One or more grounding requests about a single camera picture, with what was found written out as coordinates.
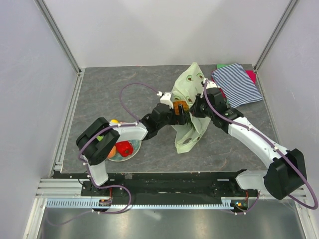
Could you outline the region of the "orange toy pineapple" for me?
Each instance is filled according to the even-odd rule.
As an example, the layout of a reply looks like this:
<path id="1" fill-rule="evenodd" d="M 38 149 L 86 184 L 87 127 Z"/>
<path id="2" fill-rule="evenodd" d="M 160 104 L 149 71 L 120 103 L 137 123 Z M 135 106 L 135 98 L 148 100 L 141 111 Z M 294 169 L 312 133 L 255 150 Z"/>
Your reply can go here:
<path id="1" fill-rule="evenodd" d="M 178 100 L 173 102 L 173 109 L 177 116 L 189 112 L 189 106 L 186 101 Z"/>

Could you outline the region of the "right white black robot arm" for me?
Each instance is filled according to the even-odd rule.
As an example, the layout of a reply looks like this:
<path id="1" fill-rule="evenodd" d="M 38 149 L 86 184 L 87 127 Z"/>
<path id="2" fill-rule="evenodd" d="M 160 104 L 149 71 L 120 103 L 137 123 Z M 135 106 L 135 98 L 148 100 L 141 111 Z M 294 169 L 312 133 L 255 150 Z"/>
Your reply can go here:
<path id="1" fill-rule="evenodd" d="M 307 173 L 303 154 L 298 149 L 288 150 L 256 129 L 241 112 L 227 106 L 217 88 L 197 94 L 190 112 L 195 118 L 210 119 L 217 128 L 242 142 L 266 166 L 265 171 L 240 172 L 228 183 L 232 195 L 240 196 L 248 189 L 266 190 L 281 200 L 304 185 Z"/>

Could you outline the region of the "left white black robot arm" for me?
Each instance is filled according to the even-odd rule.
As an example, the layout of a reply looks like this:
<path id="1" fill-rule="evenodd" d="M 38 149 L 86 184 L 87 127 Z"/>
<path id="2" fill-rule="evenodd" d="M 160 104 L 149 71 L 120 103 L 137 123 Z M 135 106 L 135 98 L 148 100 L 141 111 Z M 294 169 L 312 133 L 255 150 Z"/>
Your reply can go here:
<path id="1" fill-rule="evenodd" d="M 171 109 L 158 103 L 150 114 L 139 122 L 113 123 L 100 117 L 95 120 L 77 139 L 79 160 L 88 169 L 92 190 L 99 196 L 109 192 L 109 177 L 105 168 L 105 159 L 118 142 L 129 140 L 149 140 L 155 137 L 166 125 L 185 125 L 189 116 L 186 102 L 177 101 Z"/>

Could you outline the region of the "green avocado print plastic bag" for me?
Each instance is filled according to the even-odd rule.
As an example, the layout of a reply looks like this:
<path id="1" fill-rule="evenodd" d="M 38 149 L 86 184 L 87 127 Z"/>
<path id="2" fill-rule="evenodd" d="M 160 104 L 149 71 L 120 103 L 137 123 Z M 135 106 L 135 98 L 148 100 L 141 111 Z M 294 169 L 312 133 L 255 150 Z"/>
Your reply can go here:
<path id="1" fill-rule="evenodd" d="M 175 81 L 172 88 L 173 99 L 186 102 L 189 108 L 195 103 L 196 95 L 203 93 L 202 81 L 205 76 L 198 63 L 193 62 Z M 176 131 L 175 147 L 178 154 L 187 153 L 197 144 L 206 132 L 209 118 L 195 118 L 186 114 L 188 122 L 184 125 L 174 125 Z"/>

